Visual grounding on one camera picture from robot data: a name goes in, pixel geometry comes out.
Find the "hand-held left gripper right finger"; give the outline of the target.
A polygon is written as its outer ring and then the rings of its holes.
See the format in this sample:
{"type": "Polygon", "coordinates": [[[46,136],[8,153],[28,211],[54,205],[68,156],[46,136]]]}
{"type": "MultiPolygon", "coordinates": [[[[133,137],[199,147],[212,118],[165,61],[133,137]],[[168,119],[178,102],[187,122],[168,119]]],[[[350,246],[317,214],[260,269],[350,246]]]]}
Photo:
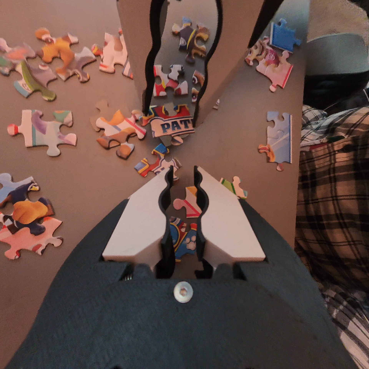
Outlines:
{"type": "Polygon", "coordinates": [[[211,278],[223,264],[263,262],[266,255],[242,208],[246,204],[200,166],[194,166],[197,218],[196,253],[203,270],[197,278],[211,278]]]}

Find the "green white puzzle piece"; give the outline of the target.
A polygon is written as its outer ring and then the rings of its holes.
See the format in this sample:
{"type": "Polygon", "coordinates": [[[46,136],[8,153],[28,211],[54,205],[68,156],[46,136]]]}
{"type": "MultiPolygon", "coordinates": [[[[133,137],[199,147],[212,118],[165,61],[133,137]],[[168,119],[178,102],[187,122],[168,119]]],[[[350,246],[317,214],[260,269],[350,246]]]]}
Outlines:
{"type": "Polygon", "coordinates": [[[239,199],[247,199],[248,193],[240,187],[241,180],[238,176],[234,176],[232,182],[228,181],[225,178],[221,178],[219,182],[229,191],[235,194],[239,199]]]}

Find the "blue uniform dog puzzle piece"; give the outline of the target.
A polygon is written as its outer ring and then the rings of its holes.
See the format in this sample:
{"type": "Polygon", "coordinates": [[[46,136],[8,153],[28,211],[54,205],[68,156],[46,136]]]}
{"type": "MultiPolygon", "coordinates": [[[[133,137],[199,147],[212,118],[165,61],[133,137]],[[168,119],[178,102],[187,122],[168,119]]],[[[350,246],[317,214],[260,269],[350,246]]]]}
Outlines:
{"type": "Polygon", "coordinates": [[[183,16],[182,25],[174,23],[172,34],[180,37],[179,50],[186,52],[186,62],[190,65],[195,64],[195,56],[205,58],[207,49],[205,45],[199,45],[198,40],[206,42],[210,37],[210,30],[204,25],[192,26],[190,18],[183,16]]]}

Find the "yellow pink corner puzzle piece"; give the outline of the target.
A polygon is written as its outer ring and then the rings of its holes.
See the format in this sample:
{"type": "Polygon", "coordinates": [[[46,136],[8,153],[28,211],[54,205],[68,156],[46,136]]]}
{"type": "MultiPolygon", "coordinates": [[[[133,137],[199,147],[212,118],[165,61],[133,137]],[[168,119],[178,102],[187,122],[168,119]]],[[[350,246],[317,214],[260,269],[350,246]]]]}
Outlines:
{"type": "Polygon", "coordinates": [[[173,201],[173,207],[180,210],[182,207],[186,209],[187,218],[198,218],[201,214],[201,209],[197,205],[197,188],[195,186],[186,187],[185,199],[176,198],[173,201]]]}

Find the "pink dog puzzle section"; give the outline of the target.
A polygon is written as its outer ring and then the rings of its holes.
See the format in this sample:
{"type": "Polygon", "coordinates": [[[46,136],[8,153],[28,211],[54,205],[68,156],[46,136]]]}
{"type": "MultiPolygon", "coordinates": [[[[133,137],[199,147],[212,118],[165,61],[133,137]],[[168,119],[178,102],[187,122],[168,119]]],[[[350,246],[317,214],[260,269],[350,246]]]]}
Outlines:
{"type": "Polygon", "coordinates": [[[285,87],[293,65],[287,61],[290,56],[289,51],[283,50],[283,52],[279,54],[269,45],[269,41],[270,38],[268,36],[259,39],[254,46],[249,49],[245,62],[249,66],[252,66],[253,62],[257,61],[258,65],[256,66],[256,71],[270,80],[271,84],[269,89],[271,92],[275,92],[277,86],[280,86],[282,89],[285,87]]]}

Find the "white black red puzzle piece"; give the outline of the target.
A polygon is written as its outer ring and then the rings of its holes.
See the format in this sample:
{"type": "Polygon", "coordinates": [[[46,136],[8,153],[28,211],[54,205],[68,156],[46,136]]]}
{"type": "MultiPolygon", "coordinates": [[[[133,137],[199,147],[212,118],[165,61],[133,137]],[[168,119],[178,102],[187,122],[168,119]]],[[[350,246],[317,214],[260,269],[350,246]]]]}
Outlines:
{"type": "Polygon", "coordinates": [[[186,80],[179,82],[179,77],[184,76],[184,68],[181,64],[173,64],[169,67],[170,72],[164,73],[161,65],[154,65],[154,77],[160,78],[160,83],[154,83],[153,97],[167,96],[166,89],[173,89],[175,96],[188,94],[188,83],[186,80]]]}

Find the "PATROL logo puzzle section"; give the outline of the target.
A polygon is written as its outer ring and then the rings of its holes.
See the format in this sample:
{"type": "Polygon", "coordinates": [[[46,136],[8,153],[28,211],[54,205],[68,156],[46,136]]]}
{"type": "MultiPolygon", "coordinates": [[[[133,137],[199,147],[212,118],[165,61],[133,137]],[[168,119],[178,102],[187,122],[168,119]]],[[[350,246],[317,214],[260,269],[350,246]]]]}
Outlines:
{"type": "Polygon", "coordinates": [[[174,114],[169,113],[166,105],[153,105],[148,114],[142,117],[142,126],[150,125],[153,138],[159,138],[162,142],[164,137],[169,138],[166,146],[181,145],[183,136],[195,132],[193,117],[187,104],[173,106],[173,111],[174,114]]]}

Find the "blue edge puzzle piece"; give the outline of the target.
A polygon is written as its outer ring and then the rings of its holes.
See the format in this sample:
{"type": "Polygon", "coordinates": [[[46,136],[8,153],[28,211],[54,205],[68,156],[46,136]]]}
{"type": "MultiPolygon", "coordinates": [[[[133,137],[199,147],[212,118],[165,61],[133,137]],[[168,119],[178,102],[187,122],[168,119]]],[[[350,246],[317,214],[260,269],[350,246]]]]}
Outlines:
{"type": "Polygon", "coordinates": [[[290,29],[287,26],[285,19],[280,19],[279,22],[271,22],[269,44],[272,47],[293,53],[294,46],[301,45],[301,39],[296,38],[295,29],[290,29]]]}

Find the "blue paw print puzzle piece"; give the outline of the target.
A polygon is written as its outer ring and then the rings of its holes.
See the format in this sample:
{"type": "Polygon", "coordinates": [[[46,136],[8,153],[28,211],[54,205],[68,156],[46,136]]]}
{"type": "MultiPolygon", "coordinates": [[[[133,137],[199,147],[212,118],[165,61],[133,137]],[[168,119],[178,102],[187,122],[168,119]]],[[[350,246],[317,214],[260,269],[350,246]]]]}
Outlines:
{"type": "Polygon", "coordinates": [[[175,261],[179,263],[181,262],[182,256],[195,254],[197,223],[191,223],[189,230],[186,230],[187,224],[180,218],[172,216],[169,222],[175,261]]]}

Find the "brown dog navy puzzle piece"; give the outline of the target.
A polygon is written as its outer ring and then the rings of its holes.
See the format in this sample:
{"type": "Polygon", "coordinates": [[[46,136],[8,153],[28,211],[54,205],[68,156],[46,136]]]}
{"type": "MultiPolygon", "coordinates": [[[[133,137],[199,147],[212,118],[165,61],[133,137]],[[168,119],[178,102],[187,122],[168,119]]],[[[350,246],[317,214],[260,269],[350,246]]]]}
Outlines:
{"type": "Polygon", "coordinates": [[[76,36],[67,33],[62,37],[54,38],[50,31],[44,27],[37,29],[35,36],[44,42],[44,46],[36,52],[42,61],[51,63],[55,58],[62,60],[62,66],[56,68],[55,72],[63,81],[73,75],[77,76],[80,83],[86,83],[90,80],[90,75],[83,68],[85,65],[95,62],[96,57],[87,47],[84,47],[79,53],[72,51],[71,45],[79,42],[76,36]]]}

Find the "grey fabric seat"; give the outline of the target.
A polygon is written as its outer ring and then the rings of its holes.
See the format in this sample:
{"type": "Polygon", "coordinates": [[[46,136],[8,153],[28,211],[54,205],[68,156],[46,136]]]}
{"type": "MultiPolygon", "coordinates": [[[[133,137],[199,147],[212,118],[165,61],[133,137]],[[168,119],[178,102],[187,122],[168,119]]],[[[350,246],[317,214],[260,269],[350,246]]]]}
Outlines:
{"type": "Polygon", "coordinates": [[[368,49],[359,34],[327,34],[304,44],[305,85],[330,77],[361,75],[369,70],[368,49]]]}

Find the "blue sky puzzle section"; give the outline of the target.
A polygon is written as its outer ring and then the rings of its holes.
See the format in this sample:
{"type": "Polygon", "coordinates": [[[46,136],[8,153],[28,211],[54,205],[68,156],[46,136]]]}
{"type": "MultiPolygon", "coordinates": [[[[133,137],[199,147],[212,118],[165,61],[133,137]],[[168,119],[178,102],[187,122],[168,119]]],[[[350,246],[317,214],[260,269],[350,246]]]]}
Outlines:
{"type": "Polygon", "coordinates": [[[268,111],[266,120],[274,126],[266,129],[267,143],[258,146],[259,153],[267,155],[269,163],[276,163],[276,170],[284,171],[284,163],[292,163],[292,116],[288,113],[268,111]]]}

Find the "plaid clothing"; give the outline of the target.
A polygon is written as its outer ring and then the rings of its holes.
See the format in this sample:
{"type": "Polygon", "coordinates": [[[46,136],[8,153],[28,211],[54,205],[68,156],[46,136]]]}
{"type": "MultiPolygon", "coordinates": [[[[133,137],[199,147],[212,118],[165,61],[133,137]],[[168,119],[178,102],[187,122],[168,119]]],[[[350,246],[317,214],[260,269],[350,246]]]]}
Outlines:
{"type": "Polygon", "coordinates": [[[303,105],[294,249],[338,335],[369,367],[369,109],[303,105]]]}

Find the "pink badge puzzle piece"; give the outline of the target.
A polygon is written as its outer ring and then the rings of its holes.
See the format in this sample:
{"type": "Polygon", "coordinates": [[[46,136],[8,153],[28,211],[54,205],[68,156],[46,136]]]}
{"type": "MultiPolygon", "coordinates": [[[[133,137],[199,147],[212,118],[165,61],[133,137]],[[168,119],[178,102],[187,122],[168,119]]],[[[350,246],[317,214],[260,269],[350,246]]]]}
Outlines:
{"type": "Polygon", "coordinates": [[[60,246],[63,238],[54,237],[53,233],[61,224],[62,221],[58,219],[45,217],[42,223],[45,226],[45,231],[37,236],[31,234],[29,228],[23,228],[12,234],[4,225],[0,231],[0,240],[10,245],[10,249],[5,251],[4,256],[9,260],[14,260],[20,257],[21,250],[33,251],[42,255],[48,244],[52,244],[54,247],[60,246]]]}

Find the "white purple teal puzzle piece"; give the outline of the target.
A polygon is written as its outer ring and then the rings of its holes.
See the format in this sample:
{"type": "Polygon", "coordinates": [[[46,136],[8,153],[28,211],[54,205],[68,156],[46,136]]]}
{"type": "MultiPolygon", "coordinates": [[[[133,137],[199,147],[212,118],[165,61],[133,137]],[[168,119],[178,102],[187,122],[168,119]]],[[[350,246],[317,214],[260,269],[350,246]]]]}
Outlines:
{"type": "Polygon", "coordinates": [[[44,121],[39,110],[22,110],[21,124],[9,124],[7,132],[11,136],[22,134],[26,147],[47,146],[47,155],[56,157],[61,154],[58,145],[76,146],[77,136],[74,133],[64,135],[60,132],[62,125],[71,127],[73,115],[70,110],[53,112],[53,121],[44,121]]]}

